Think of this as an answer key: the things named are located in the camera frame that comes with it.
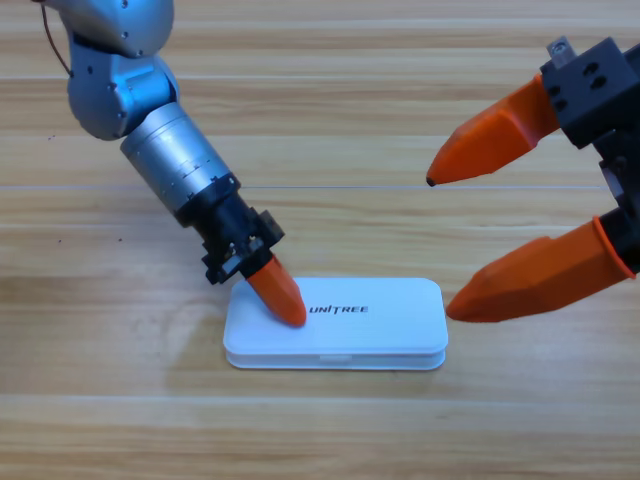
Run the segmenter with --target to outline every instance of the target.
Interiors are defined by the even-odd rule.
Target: orange fingertip
[[[267,308],[283,322],[293,327],[305,325],[307,309],[300,289],[275,256],[247,278],[247,282]]]
[[[559,128],[541,75],[458,127],[427,173],[434,186],[494,173]]]
[[[499,322],[565,307],[635,275],[599,218],[557,238],[538,238],[476,273],[447,307],[454,320]]]

